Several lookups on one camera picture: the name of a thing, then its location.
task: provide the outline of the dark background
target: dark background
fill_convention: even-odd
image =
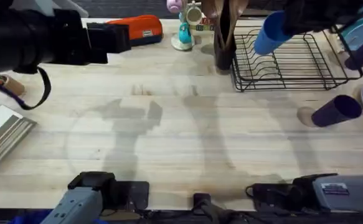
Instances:
[[[155,15],[161,19],[176,19],[166,7],[166,0],[73,0],[88,11],[92,18],[125,18]],[[279,10],[286,0],[250,0],[250,9]]]

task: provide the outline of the purple cylinder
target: purple cylinder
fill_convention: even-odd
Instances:
[[[361,116],[362,108],[357,100],[339,95],[318,109],[311,119],[316,126],[326,127]]]

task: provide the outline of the black cable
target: black cable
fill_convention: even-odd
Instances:
[[[111,212],[109,214],[106,214],[106,215],[102,215],[102,213],[103,213],[103,211],[101,212],[100,217],[108,217],[108,216],[111,216],[111,215],[114,215],[114,214],[118,213],[118,210],[115,209],[115,210],[113,210],[113,212]]]
[[[24,100],[19,98],[19,96],[17,96],[11,90],[8,90],[6,87],[4,87],[4,85],[0,85],[0,92],[4,93],[7,96],[14,99],[22,109],[33,110],[34,108],[36,108],[36,107],[40,106],[42,103],[44,103],[46,101],[46,99],[49,97],[50,92],[51,92],[51,82],[50,82],[50,78],[49,78],[47,72],[45,72],[45,70],[40,67],[37,67],[37,71],[40,73],[40,75],[43,79],[44,92],[43,92],[42,98],[36,105],[34,105],[34,106],[27,105]]]

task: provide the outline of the blue plate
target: blue plate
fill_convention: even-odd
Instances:
[[[357,50],[363,44],[363,18],[343,31],[342,36],[351,50]]]

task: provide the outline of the black dish rack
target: black dish rack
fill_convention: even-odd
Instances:
[[[325,32],[295,35],[273,53],[258,55],[253,46],[260,28],[238,27],[248,32],[235,34],[232,80],[238,91],[330,90],[363,76],[361,69],[345,71]],[[318,37],[326,41],[319,45]],[[350,55],[346,42],[339,38]]]

